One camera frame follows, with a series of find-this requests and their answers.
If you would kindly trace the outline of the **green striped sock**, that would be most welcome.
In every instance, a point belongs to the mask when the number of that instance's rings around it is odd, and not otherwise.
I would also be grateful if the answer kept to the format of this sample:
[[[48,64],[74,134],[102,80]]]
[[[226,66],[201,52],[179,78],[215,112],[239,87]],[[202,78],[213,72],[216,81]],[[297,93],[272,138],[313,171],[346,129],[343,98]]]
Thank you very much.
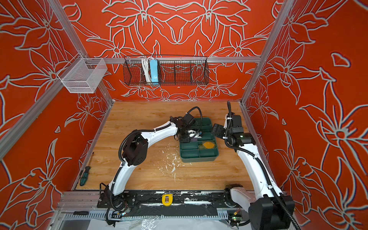
[[[211,141],[206,141],[206,142],[202,142],[199,145],[199,148],[200,149],[214,149],[214,148],[216,148],[216,144],[214,142],[211,142]]]

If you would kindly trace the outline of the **green plastic divider tray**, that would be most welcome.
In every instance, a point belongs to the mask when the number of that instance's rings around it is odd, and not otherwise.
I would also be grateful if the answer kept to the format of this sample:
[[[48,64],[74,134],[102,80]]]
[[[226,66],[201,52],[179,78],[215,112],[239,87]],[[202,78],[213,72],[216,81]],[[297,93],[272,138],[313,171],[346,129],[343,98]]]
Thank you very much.
[[[198,138],[197,142],[180,143],[180,157],[183,163],[210,162],[216,160],[219,151],[215,137],[212,135],[212,121],[208,117],[203,118],[200,131],[203,132],[202,138]],[[202,142],[211,141],[216,144],[214,149],[200,149]]]

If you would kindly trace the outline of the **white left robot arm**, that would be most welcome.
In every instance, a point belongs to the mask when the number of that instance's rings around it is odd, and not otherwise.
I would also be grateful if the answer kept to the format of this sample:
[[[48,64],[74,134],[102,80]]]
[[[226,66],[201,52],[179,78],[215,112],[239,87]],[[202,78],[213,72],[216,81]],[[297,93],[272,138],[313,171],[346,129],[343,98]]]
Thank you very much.
[[[183,143],[200,138],[203,115],[201,112],[199,114],[197,128],[194,127],[196,119],[188,111],[184,117],[170,117],[169,121],[161,126],[153,129],[136,129],[124,138],[118,149],[120,166],[113,180],[104,189],[107,203],[113,210],[121,211],[128,207],[122,194],[135,168],[146,160],[149,147],[171,136],[177,137]]]

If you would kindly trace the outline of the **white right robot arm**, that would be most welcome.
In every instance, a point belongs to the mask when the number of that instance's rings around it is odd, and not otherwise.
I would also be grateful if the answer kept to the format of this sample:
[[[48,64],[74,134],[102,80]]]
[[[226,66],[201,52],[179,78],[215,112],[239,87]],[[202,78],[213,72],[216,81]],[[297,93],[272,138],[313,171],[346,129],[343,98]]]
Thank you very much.
[[[282,230],[293,226],[301,229],[293,216],[295,202],[283,194],[271,178],[253,136],[245,133],[240,115],[229,112],[225,124],[215,124],[212,134],[223,139],[226,146],[235,150],[250,176],[254,193],[250,194],[241,186],[230,188],[231,200],[248,213],[248,222],[253,230]]]

